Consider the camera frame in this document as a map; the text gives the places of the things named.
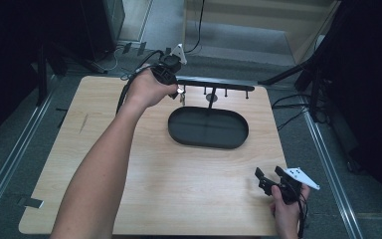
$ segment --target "hand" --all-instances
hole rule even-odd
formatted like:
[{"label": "hand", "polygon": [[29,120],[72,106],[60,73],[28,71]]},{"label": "hand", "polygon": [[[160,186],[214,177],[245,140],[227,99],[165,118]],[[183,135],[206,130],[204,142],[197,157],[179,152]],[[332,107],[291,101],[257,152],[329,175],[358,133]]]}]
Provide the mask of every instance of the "hand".
[{"label": "hand", "polygon": [[[302,207],[304,206],[304,201],[308,199],[309,187],[305,184],[302,185],[300,193]],[[276,230],[279,236],[284,238],[298,238],[298,220],[299,220],[299,206],[297,202],[293,204],[286,205],[282,199],[281,190],[277,186],[272,186],[272,196],[274,202],[271,204],[272,214],[275,216],[276,220]]]},{"label": "hand", "polygon": [[177,85],[166,86],[159,83],[150,69],[146,69],[132,82],[125,103],[149,108],[157,105],[166,95],[174,94],[177,88]]}]

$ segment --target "person's left hand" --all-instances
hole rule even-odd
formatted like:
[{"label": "person's left hand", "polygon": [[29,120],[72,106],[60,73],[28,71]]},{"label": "person's left hand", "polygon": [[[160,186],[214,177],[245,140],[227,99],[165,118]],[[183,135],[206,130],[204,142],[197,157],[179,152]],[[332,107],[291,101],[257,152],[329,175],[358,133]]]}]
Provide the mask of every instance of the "person's left hand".
[{"label": "person's left hand", "polygon": [[149,108],[157,105],[166,95],[174,94],[177,89],[177,85],[166,86],[159,83],[150,69],[146,69],[132,82],[125,103]]}]

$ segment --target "oval black tray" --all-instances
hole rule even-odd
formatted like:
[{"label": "oval black tray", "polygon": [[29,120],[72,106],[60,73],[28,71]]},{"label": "oval black tray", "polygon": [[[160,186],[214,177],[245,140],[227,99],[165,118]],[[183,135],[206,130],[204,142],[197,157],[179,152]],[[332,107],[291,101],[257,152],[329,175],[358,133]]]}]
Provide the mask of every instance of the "oval black tray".
[{"label": "oval black tray", "polygon": [[177,142],[187,145],[236,148],[247,139],[247,121],[238,113],[182,107],[169,117],[168,130]]}]

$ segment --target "light wood tabletop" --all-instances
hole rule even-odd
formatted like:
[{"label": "light wood tabletop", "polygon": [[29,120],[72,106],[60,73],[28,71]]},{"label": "light wood tabletop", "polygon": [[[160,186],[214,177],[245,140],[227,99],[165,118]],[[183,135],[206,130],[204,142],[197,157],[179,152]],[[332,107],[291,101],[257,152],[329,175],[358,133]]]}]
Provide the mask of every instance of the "light wood tabletop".
[{"label": "light wood tabletop", "polygon": [[[44,204],[26,208],[22,233],[50,234],[74,172],[114,118],[124,84],[119,78],[82,79],[32,194]],[[259,167],[279,181],[275,167],[287,167],[267,91],[256,87],[248,99],[240,91],[217,94],[213,108],[242,115],[250,129],[247,140],[235,149],[183,145],[167,130],[170,114],[182,107],[179,97],[147,109],[136,127],[113,234],[276,234],[272,199],[255,177]],[[207,108],[203,88],[186,87],[186,105]]]}]

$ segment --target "human arm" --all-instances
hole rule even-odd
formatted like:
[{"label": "human arm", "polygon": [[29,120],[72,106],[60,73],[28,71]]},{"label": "human arm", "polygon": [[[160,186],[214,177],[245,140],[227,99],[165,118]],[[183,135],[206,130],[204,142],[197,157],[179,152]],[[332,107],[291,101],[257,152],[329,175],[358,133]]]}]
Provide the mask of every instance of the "human arm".
[{"label": "human arm", "polygon": [[176,86],[145,70],[125,103],[77,169],[64,195],[51,238],[110,238],[122,197],[134,130],[144,111]]},{"label": "human arm", "polygon": [[[305,184],[301,188],[301,203],[303,204],[309,195],[309,187]],[[271,211],[275,216],[276,230],[282,239],[297,239],[297,227],[299,222],[299,206],[297,202],[286,205],[282,199],[281,191],[277,186],[272,186],[274,202]]]}]

